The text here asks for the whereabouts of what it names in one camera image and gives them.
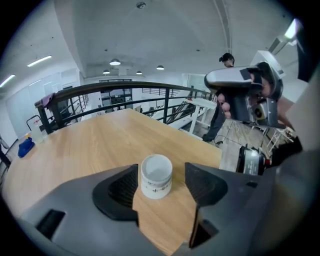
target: black device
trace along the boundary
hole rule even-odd
[[[262,77],[270,84],[271,94],[262,98]],[[222,93],[230,104],[233,120],[275,128],[285,128],[278,123],[277,102],[282,95],[283,83],[279,71],[262,61],[256,66],[242,66],[213,70],[204,78],[205,85],[214,94]],[[251,98],[258,101],[251,104]]]
[[[236,166],[237,173],[262,175],[268,166],[269,160],[261,152],[261,148],[248,148],[248,144],[240,148]]]

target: white cup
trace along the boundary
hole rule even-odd
[[[161,154],[149,155],[141,165],[141,190],[150,199],[161,199],[171,190],[172,164]]]

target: white wall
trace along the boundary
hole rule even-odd
[[[65,61],[63,63],[56,63],[55,65],[48,66],[38,72],[35,72],[33,75],[25,77],[24,79],[18,80],[16,82],[15,80],[12,81],[11,84],[8,84],[7,86],[9,88],[6,89],[5,96],[0,99],[0,132],[4,139],[8,137],[7,143],[11,145],[16,139],[17,134],[13,129],[13,125],[11,123],[11,120],[8,115],[8,110],[6,107],[6,100],[9,99],[11,96],[13,96],[15,93],[19,92],[23,88],[29,86],[30,84],[43,79],[45,77],[48,77],[50,75],[56,74],[56,73],[62,73],[66,70],[70,69],[77,69],[77,66],[73,61]]]
[[[0,101],[0,134],[9,146],[11,146],[18,138],[9,119],[7,107],[3,100]]]
[[[77,68],[75,62],[70,60],[70,61],[56,63],[54,65],[48,66],[18,81],[12,80],[10,84],[6,85],[9,88],[7,88],[6,94],[2,100],[6,100],[7,98],[11,97],[13,94],[19,92],[24,87],[29,86],[30,84],[40,79],[51,76],[55,73],[62,73],[63,71],[66,71],[69,69],[75,69],[75,68]]]
[[[284,77],[282,95],[295,103],[305,91],[307,86],[308,83],[305,81],[299,79],[286,79],[286,77]]]

